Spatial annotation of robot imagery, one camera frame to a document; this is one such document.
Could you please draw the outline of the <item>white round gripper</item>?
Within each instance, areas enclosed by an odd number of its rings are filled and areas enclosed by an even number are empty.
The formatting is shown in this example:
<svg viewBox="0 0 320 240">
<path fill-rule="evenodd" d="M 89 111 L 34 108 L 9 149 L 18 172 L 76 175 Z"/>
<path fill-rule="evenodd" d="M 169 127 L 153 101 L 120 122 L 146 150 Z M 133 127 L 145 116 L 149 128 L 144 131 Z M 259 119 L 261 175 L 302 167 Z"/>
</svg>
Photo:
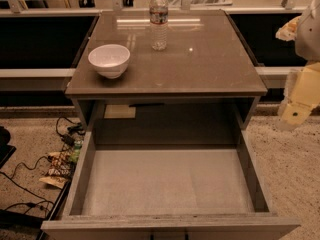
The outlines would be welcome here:
<svg viewBox="0 0 320 240">
<path fill-rule="evenodd" d="M 294 41 L 296 54 L 308 61 L 320 60 L 320 0 L 312 0 L 302 13 L 275 34 L 283 41 Z M 303 124 L 320 104 L 320 62 L 308 62 L 291 71 L 286 79 L 284 99 L 278 109 L 278 127 L 292 131 Z"/>
</svg>

